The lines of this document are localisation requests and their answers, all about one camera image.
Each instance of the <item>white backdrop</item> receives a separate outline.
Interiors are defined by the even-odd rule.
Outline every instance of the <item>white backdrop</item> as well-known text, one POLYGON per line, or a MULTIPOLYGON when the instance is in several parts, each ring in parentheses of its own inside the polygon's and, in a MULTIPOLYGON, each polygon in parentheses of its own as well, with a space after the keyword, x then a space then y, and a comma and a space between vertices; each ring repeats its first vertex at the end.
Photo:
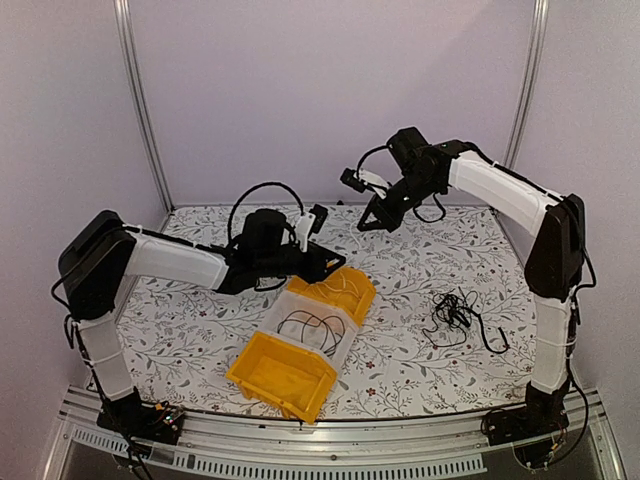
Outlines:
MULTIPOLYGON (((501 160, 532 1, 136 0, 151 120, 175 203, 229 203, 282 180, 305 200, 399 128, 473 140, 501 160)), ((397 178, 391 157, 371 166, 397 178)), ((278 191, 257 200, 289 200, 278 191)), ((469 201, 450 195, 450 203, 469 201)))
POLYGON ((102 209, 151 228, 164 212, 113 4, 0 2, 0 44, 0 478, 27 480, 42 478, 69 383, 87 376, 49 294, 58 256, 102 209))
MULTIPOLYGON (((640 478, 639 44, 635 0, 551 2, 516 163, 532 180, 585 202, 598 287, 580 293, 576 367, 602 395, 630 479, 640 478)), ((515 225, 509 231, 526 256, 530 239, 515 225)))

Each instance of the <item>metal frame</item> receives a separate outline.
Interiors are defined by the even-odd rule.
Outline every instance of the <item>metal frame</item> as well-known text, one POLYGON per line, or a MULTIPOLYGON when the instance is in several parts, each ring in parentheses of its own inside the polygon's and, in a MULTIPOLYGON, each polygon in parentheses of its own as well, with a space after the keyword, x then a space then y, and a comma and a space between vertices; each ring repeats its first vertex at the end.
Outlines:
POLYGON ((516 110, 516 118, 513 122, 507 153, 505 154, 505 166, 513 169, 516 164, 520 143, 524 134, 527 122, 531 99, 538 76, 538 66, 542 57, 542 47, 544 36, 547 30, 547 16, 549 12, 548 0, 536 0, 533 12, 533 24, 531 26, 531 38, 529 40, 529 53, 527 55, 527 66, 525 68, 522 89, 520 90, 520 100, 516 110))
MULTIPOLYGON (((547 26, 548 16, 548 0, 536 0, 533 14, 533 22, 531 27, 531 37, 529 40, 529 52, 527 55, 527 63, 523 78, 522 88, 520 90, 520 99, 516 109, 507 151, 505 154, 505 166, 513 168, 515 166, 520 143, 524 134, 529 107, 533 98, 534 86, 538 73, 538 65, 542 57, 542 47, 544 44, 544 36, 547 26)), ((176 207, 171 197, 167 177, 164 173, 162 161, 158 145, 151 124, 151 117, 144 95, 142 79, 136 54, 135 42, 133 37, 133 26, 131 22, 131 12, 129 10, 128 0, 114 0, 116 20, 118 24, 118 32, 120 35, 120 43, 122 46, 122 54, 126 66, 131 95, 140 126, 140 132, 147 152, 151 172, 158 189, 158 194, 162 204, 167 212, 172 212, 176 207)))
MULTIPOLYGON (((586 391, 589 420, 605 479, 625 478, 596 390, 586 391)), ((582 398, 565 398, 570 430, 582 428, 582 398)), ((57 442, 45 480, 59 480, 71 442, 124 456, 124 440, 96 426, 100 400, 95 393, 70 387, 59 413, 57 442)), ((153 444, 150 464, 216 478, 353 480, 454 478, 484 470, 482 454, 491 447, 480 432, 485 411, 442 416, 361 421, 321 421, 315 425, 276 418, 242 417, 188 411, 177 446, 153 444), (449 472, 441 474, 440 468, 449 472)), ((529 443, 535 439, 519 442, 529 443)))
POLYGON ((142 134, 142 141, 147 152, 151 173, 158 189, 158 195, 162 205, 167 212, 175 209, 167 177, 162 167, 158 145, 156 143, 153 128, 151 126, 151 117, 149 116, 149 108, 144 96, 142 87, 142 79, 140 77, 140 68, 138 66, 138 57, 136 56, 136 47, 133 39, 133 27, 131 24, 131 13, 129 11, 128 0, 114 0, 116 11, 116 21, 118 24, 118 33, 120 35, 120 45, 122 46, 122 54, 124 56, 124 64, 129 79, 129 87, 131 88, 131 96, 138 117, 138 125, 142 134))

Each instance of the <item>floral tablecloth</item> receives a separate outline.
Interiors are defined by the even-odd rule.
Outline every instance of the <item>floral tablecloth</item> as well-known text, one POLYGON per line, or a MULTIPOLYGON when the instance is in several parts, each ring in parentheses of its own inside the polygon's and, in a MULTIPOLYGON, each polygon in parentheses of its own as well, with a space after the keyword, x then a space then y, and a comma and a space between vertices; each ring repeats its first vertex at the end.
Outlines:
MULTIPOLYGON (((256 207, 241 207, 234 232, 256 207)), ((292 218, 292 206, 277 207, 292 218)), ((396 232, 355 229, 363 207, 334 206, 314 241, 363 270, 378 294, 320 418, 442 414, 521 401, 535 356, 535 311, 522 268, 490 209, 448 207, 446 218, 425 224, 412 214, 396 232), (494 349, 479 326, 455 347, 461 332, 432 329, 436 293, 477 292, 494 349)), ((228 207, 180 208, 169 234, 201 243, 226 243, 228 207)), ((438 212, 423 207, 424 217, 438 212)), ((278 296, 278 291, 225 296, 175 281, 141 278, 118 331, 134 383, 148 400, 246 415, 278 415, 246 400, 224 378, 229 366, 278 296)))

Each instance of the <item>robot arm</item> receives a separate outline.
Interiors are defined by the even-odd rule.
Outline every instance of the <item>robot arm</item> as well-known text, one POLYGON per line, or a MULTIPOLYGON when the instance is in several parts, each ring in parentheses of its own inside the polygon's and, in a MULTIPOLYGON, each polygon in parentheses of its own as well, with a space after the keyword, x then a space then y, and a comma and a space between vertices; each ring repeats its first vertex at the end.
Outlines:
POLYGON ((100 213, 58 262, 73 334, 103 397, 98 424, 163 443, 175 443, 181 427, 179 409, 164 406, 158 413, 145 406, 131 380, 114 318, 125 276, 177 280, 226 294, 256 288, 264 277, 321 281, 345 263, 342 255, 309 241, 326 216, 327 210, 316 205, 293 227, 282 213, 260 209, 247 216, 230 245, 218 247, 125 225, 114 212, 100 213))
POLYGON ((358 229, 397 229, 404 214, 451 186, 470 193, 515 220, 535 243, 525 279, 537 310, 536 360, 527 386, 521 425, 513 415, 487 418, 493 443, 510 442, 566 426, 562 399, 569 389, 569 357, 578 323, 571 294, 581 279, 584 205, 575 195, 542 189, 486 158, 475 145, 452 140, 430 145, 415 128, 400 130, 385 146, 403 177, 394 185, 361 169, 346 169, 341 180, 357 191, 375 193, 358 229))

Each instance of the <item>black wire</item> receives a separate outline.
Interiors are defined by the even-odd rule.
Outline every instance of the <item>black wire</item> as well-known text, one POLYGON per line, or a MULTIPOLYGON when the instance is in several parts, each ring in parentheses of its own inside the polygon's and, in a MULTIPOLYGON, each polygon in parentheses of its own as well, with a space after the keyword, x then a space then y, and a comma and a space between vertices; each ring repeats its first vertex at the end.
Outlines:
POLYGON ((259 190, 259 189, 265 188, 265 187, 280 187, 280 188, 283 188, 284 190, 286 190, 287 192, 289 192, 291 194, 291 196, 293 196, 293 198, 296 200, 296 203, 298 204, 298 207, 300 208, 300 215, 304 214, 304 206, 302 205, 302 200, 300 200, 300 197, 298 196, 298 194, 290 186, 288 186, 288 185, 286 185, 286 184, 284 184, 282 182, 263 182, 263 183, 259 183, 258 185, 254 185, 249 190, 247 190, 242 195, 240 195, 240 198, 238 198, 236 203, 231 208, 231 213, 229 214, 229 220, 227 221, 227 243, 228 243, 228 245, 231 245, 232 240, 233 240, 232 235, 231 235, 231 229, 232 229, 232 226, 233 226, 233 217, 234 217, 234 215, 236 213, 236 210, 238 209, 238 207, 240 206, 240 204, 242 203, 242 201, 245 198, 247 198, 249 195, 251 195, 256 190, 259 190))
POLYGON ((476 152, 480 158, 482 158, 485 162, 487 162, 491 166, 497 168, 501 172, 506 173, 510 177, 513 177, 513 178, 515 178, 517 180, 520 180, 521 182, 526 183, 531 188, 534 188, 535 190, 539 191, 540 193, 544 193, 545 195, 547 195, 549 198, 555 200, 556 202, 558 202, 558 203, 561 202, 561 199, 558 198, 557 195, 554 195, 553 193, 551 193, 547 189, 542 188, 540 185, 538 185, 537 183, 529 180, 527 177, 525 177, 523 175, 520 175, 518 172, 514 172, 513 170, 510 170, 507 167, 505 167, 503 165, 500 165, 498 162, 494 162, 493 160, 491 160, 489 157, 487 157, 484 154, 484 152, 482 150, 480 150, 480 148, 475 143, 473 143, 473 142, 464 142, 464 145, 466 145, 471 150, 476 152))
POLYGON ((167 240, 172 243, 177 243, 179 245, 184 245, 186 247, 192 247, 196 250, 202 250, 207 253, 215 253, 217 255, 226 255, 227 249, 225 247, 221 247, 219 245, 202 245, 200 243, 190 242, 189 240, 185 240, 184 238, 174 237, 172 235, 167 235, 166 233, 155 232, 153 230, 147 230, 146 228, 136 227, 131 225, 126 225, 122 227, 123 230, 134 233, 141 233, 148 237, 158 238, 160 240, 167 240))
MULTIPOLYGON (((136 442, 131 438, 131 436, 128 433, 125 432, 125 430, 120 425, 120 422, 118 422, 118 420, 115 418, 115 415, 113 415, 113 412, 111 412, 111 409, 109 408, 110 400, 108 399, 107 394, 102 388, 102 384, 98 379, 98 375, 96 374, 96 371, 93 368, 93 365, 91 363, 91 358, 89 357, 89 353, 87 352, 87 349, 84 346, 82 337, 80 337, 80 332, 78 332, 78 330, 76 329, 75 333, 76 333, 76 340, 78 342, 78 349, 80 350, 80 354, 82 355, 82 358, 85 360, 85 364, 89 367, 89 370, 91 371, 91 376, 93 377, 93 381, 96 385, 96 390, 98 391, 98 396, 100 397, 100 401, 102 402, 102 407, 105 413, 107 414, 107 416, 109 417, 109 420, 111 421, 111 424, 113 425, 113 427, 120 434, 120 436, 122 436, 124 441, 127 442, 127 445, 129 447, 128 454, 129 454, 130 461, 131 461, 131 455, 132 454, 135 455, 136 459, 138 460, 138 463, 140 464, 140 467, 142 468, 145 475, 147 476, 147 480, 153 480, 153 476, 151 475, 151 472, 149 472, 147 465, 144 463, 144 461, 142 460, 142 457, 140 456, 140 452, 138 452, 138 446, 136 442)), ((142 479, 142 477, 140 477, 137 474, 137 472, 135 472, 136 468, 137 467, 133 467, 131 471, 136 473, 136 476, 138 478, 140 478, 141 480, 144 480, 142 479)))
MULTIPOLYGON (((86 257, 87 255, 91 254, 94 249, 95 249, 95 247, 90 249, 83 256, 83 258, 86 257)), ((71 273, 73 273, 75 271, 75 269, 78 268, 78 266, 81 263, 82 263, 82 261, 79 260, 78 263, 76 263, 65 275, 62 276, 62 278, 60 278, 58 281, 56 281, 53 284, 53 286, 51 287, 51 296, 55 300, 57 300, 59 303, 61 303, 65 307, 67 307, 67 309, 69 311, 70 311, 69 304, 67 302, 65 302, 64 300, 62 300, 60 297, 58 297, 56 295, 55 291, 69 277, 69 275, 71 275, 71 273)), ((71 313, 67 314, 67 316, 64 319, 65 336, 67 337, 67 342, 69 343, 69 346, 71 348, 74 348, 73 339, 74 339, 74 336, 75 336, 75 339, 77 340, 77 343, 78 343, 78 349, 80 350, 80 354, 81 354, 82 358, 84 359, 86 365, 89 367, 89 370, 91 371, 91 376, 93 377, 93 381, 96 384, 96 390, 98 391, 98 396, 100 397, 100 401, 102 402, 102 405, 103 405, 105 413, 109 416, 109 419, 111 420, 111 423, 114 426, 114 428, 117 430, 117 432, 122 436, 122 438, 124 438, 125 442, 127 442, 127 445, 129 446, 129 452, 130 452, 129 453, 129 457, 131 458, 131 452, 133 451, 133 454, 136 456, 136 459, 140 463, 140 467, 142 468, 142 470, 145 472, 145 475, 147 476, 147 480, 153 480, 153 476, 149 472, 149 469, 147 468, 145 463, 142 461, 142 457, 140 456, 140 453, 137 451, 136 443, 131 439, 131 437, 128 434, 126 434, 124 432, 124 429, 119 425, 118 421, 115 419, 114 415, 112 414, 111 410, 109 409, 109 399, 107 398, 107 395, 104 392, 104 389, 102 388, 102 384, 100 383, 100 380, 98 380, 98 376, 96 375, 96 371, 93 368, 93 365, 91 364, 91 359, 89 358, 89 353, 87 352, 87 349, 84 346, 84 343, 82 342, 82 337, 80 337, 80 332, 78 331, 77 328, 75 328, 73 323, 71 323, 71 326, 69 326, 70 321, 73 321, 73 317, 71 316, 71 313)), ((140 477, 138 475, 138 472, 135 471, 135 468, 137 468, 137 467, 132 468, 131 471, 134 472, 136 474, 136 476, 138 478, 140 478, 141 480, 145 480, 145 479, 143 479, 142 477, 140 477)))
POLYGON ((73 325, 73 317, 69 313, 64 317, 64 336, 67 337, 67 343, 71 350, 74 349, 73 335, 75 333, 75 326, 73 325))
POLYGON ((281 330, 282 330, 282 327, 284 325, 286 325, 287 323, 289 323, 289 322, 291 322, 291 323, 300 323, 300 324, 302 324, 302 329, 300 331, 300 343, 304 344, 304 332, 305 332, 305 329, 311 323, 311 321, 314 320, 314 319, 318 321, 318 324, 314 325, 315 327, 319 327, 320 325, 324 325, 325 326, 325 337, 324 337, 324 340, 322 342, 322 345, 320 345, 320 347, 319 347, 319 350, 321 350, 327 357, 331 358, 331 357, 333 357, 333 355, 335 354, 338 346, 342 342, 342 339, 344 338, 344 333, 345 333, 344 322, 337 315, 329 315, 327 317, 320 318, 317 315, 314 315, 313 313, 308 312, 306 310, 295 310, 295 311, 291 312, 289 315, 287 315, 287 317, 278 324, 278 326, 276 327, 276 333, 280 333, 281 330), (294 315, 296 315, 298 313, 301 313, 301 314, 304 314, 304 315, 308 315, 307 320, 301 320, 299 318, 295 318, 294 315), (336 333, 336 332, 333 331, 333 327, 328 323, 328 320, 332 319, 332 318, 335 318, 340 322, 340 325, 342 327, 342 334, 336 333), (325 349, 325 345, 327 344, 327 340, 329 339, 329 334, 331 334, 331 336, 333 338, 333 344, 325 349))
POLYGON ((69 275, 71 274, 71 272, 75 269, 75 267, 73 269, 71 269, 71 271, 69 271, 66 275, 64 275, 63 277, 61 277, 60 279, 58 279, 56 281, 56 283, 54 283, 51 286, 51 296, 53 297, 53 299, 58 302, 60 305, 62 305, 63 307, 65 307, 67 310, 71 310, 71 307, 69 306, 69 304, 63 300, 62 298, 60 298, 57 294, 56 294, 56 290, 58 289, 58 287, 60 287, 60 285, 62 285, 62 282, 64 282, 67 278, 69 278, 69 275))
MULTIPOLYGON (((535 461, 531 462, 531 464, 535 464, 535 465, 541 465, 540 467, 534 467, 534 468, 529 468, 529 470, 543 470, 546 469, 552 465, 556 465, 560 462, 562 462, 564 459, 566 459, 569 455, 571 455, 576 448, 578 448, 578 446, 580 445, 580 442, 582 441, 582 439, 584 438, 586 432, 587 432, 587 428, 589 427, 589 400, 587 399, 587 395, 584 393, 584 391, 582 390, 582 388, 580 387, 580 385, 578 385, 578 383, 575 380, 575 376, 573 374, 573 371, 571 370, 571 365, 569 363, 569 359, 567 359, 567 371, 569 372, 569 381, 573 384, 573 386, 575 387, 576 391, 580 394, 580 396, 582 397, 582 402, 584 403, 584 422, 582 423, 582 428, 580 429, 580 434, 578 435, 578 438, 576 438, 576 441, 573 442, 573 444, 571 445, 571 447, 569 447, 568 450, 565 451, 565 453, 562 456, 558 456, 558 457, 554 457, 551 460, 549 460, 546 465, 545 465, 545 458, 544 457, 540 457, 538 459, 536 459, 535 461)), ((503 410, 501 408, 496 408, 493 410, 490 410, 489 413, 492 412, 497 412, 497 411, 504 411, 506 413, 510 413, 510 410, 503 410)), ((521 419, 522 417, 516 415, 515 413, 512 414, 514 417, 517 417, 518 419, 521 419)), ((485 415, 485 417, 482 419, 482 425, 481 425, 481 431, 483 434, 487 435, 488 431, 487 431, 487 426, 486 426, 486 419, 487 416, 485 415)), ((522 426, 520 421, 515 421, 513 422, 514 424, 520 426, 521 430, 522 430, 522 426)), ((546 454, 546 457, 549 458, 550 454, 552 452, 549 452, 546 454)))
POLYGON ((584 402, 584 423, 582 424, 580 435, 578 435, 578 438, 573 443, 573 445, 571 445, 569 450, 567 450, 563 456, 552 459, 548 463, 548 466, 560 463, 569 455, 571 455, 571 453, 578 447, 578 445, 580 445, 580 442, 582 441, 585 433, 587 432, 587 427, 589 426, 589 400, 587 399, 587 396, 585 395, 582 388, 580 388, 580 385, 578 385, 578 383, 576 382, 575 376, 573 375, 573 371, 571 370, 571 365, 569 364, 569 360, 567 360, 567 371, 569 372, 569 379, 571 380, 571 383, 573 383, 573 386, 576 387, 576 390, 578 391, 578 393, 582 397, 582 401, 584 402))
POLYGON ((435 204, 440 209, 441 215, 438 218, 436 218, 435 220, 427 220, 427 219, 423 218, 422 216, 420 216, 420 214, 418 213, 418 207, 416 206, 416 207, 413 207, 413 214, 416 216, 416 218, 418 220, 420 220, 421 222, 424 222, 424 223, 436 223, 436 222, 439 222, 439 221, 443 220, 444 217, 447 216, 447 211, 444 209, 444 207, 440 203, 440 200, 438 200, 438 197, 436 196, 435 193, 433 194, 433 201, 435 202, 435 204))
MULTIPOLYGON (((365 153, 362 158, 358 161, 358 166, 356 167, 356 178, 358 180, 360 180, 360 169, 362 168, 362 165, 364 165, 364 161, 370 156, 373 155, 376 152, 380 152, 382 150, 389 150, 389 147, 387 145, 380 145, 379 147, 376 148, 372 148, 371 150, 369 150, 367 153, 365 153)), ((380 187, 380 188, 385 188, 381 185, 376 185, 376 187, 380 187)))
MULTIPOLYGON (((462 327, 470 328, 471 321, 473 318, 475 318, 480 324, 480 334, 482 336, 482 341, 484 343, 485 348, 489 350, 491 353, 495 353, 496 355, 502 355, 507 350, 509 350, 509 342, 507 341, 507 337, 504 334, 502 327, 498 327, 498 332, 500 332, 500 336, 502 337, 502 341, 504 343, 504 349, 494 350, 493 348, 491 348, 491 346, 489 345, 489 342, 487 341, 487 336, 485 333, 485 327, 484 327, 484 322, 482 320, 482 316, 478 312, 473 310, 473 305, 475 304, 476 300, 474 300, 473 302, 469 302, 469 296, 471 294, 475 294, 476 300, 477 300, 478 292, 476 291, 471 291, 467 295, 464 295, 462 293, 462 290, 460 290, 461 296, 458 296, 451 292, 445 293, 445 294, 436 294, 433 297, 433 302, 435 303, 435 307, 431 314, 431 318, 433 320, 434 325, 438 326, 438 322, 441 322, 448 325, 450 329, 458 328, 464 332, 462 327)), ((435 331, 437 331, 437 328, 435 330, 423 329, 422 334, 434 346, 440 347, 440 345, 436 345, 433 342, 433 340, 429 337, 429 335, 425 333, 425 331, 429 333, 434 333, 435 331)), ((464 341, 457 342, 451 345, 443 345, 442 347, 454 347, 454 346, 461 345, 466 341, 466 338, 467 337, 465 332, 464 341)))
POLYGON ((571 295, 571 300, 576 304, 578 304, 578 292, 584 288, 595 288, 598 280, 596 278, 596 271, 595 268, 593 267, 593 264, 591 263, 591 258, 589 257, 589 252, 587 252, 587 246, 586 246, 586 242, 585 239, 582 237, 582 229, 580 228, 580 222, 578 221, 578 219, 576 218, 575 214, 573 213, 573 211, 571 211, 571 208, 562 203, 563 199, 559 198, 557 195, 554 195, 553 193, 551 193, 550 191, 542 188, 540 185, 536 184, 535 182, 529 180, 528 178, 520 175, 517 172, 514 172, 513 170, 510 170, 502 165, 500 165, 497 162, 494 162, 493 160, 491 160, 489 157, 487 157, 482 150, 480 150, 480 148, 473 142, 465 142, 465 145, 468 146, 471 150, 473 150, 474 152, 476 152, 478 154, 478 156, 480 158, 482 158, 485 162, 491 164, 492 166, 496 167, 498 170, 500 170, 501 172, 506 173, 507 175, 510 175, 524 183, 526 183, 527 185, 529 185, 530 187, 536 189, 537 191, 544 193, 545 195, 547 195, 549 198, 555 200, 556 202, 558 202, 558 204, 562 205, 562 207, 564 208, 564 210, 567 212, 567 214, 569 215, 569 217, 571 217, 571 221, 574 224, 574 227, 576 229, 576 232, 578 234, 578 240, 580 242, 580 250, 582 251, 582 256, 584 258, 585 263, 587 264, 587 268, 589 269, 589 275, 591 276, 591 283, 582 283, 580 285, 578 285, 575 290, 573 291, 572 295, 571 295))
POLYGON ((284 278, 282 278, 282 277, 276 277, 276 278, 280 280, 280 282, 278 282, 277 284, 275 284, 275 285, 271 285, 270 287, 264 287, 264 288, 260 288, 260 287, 258 287, 258 286, 256 285, 255 287, 253 287, 253 290, 254 290, 255 292, 271 292, 271 291, 273 291, 273 290, 277 290, 277 289, 279 289, 279 288, 280 288, 280 287, 282 287, 285 283, 287 283, 287 277, 284 277, 284 278))

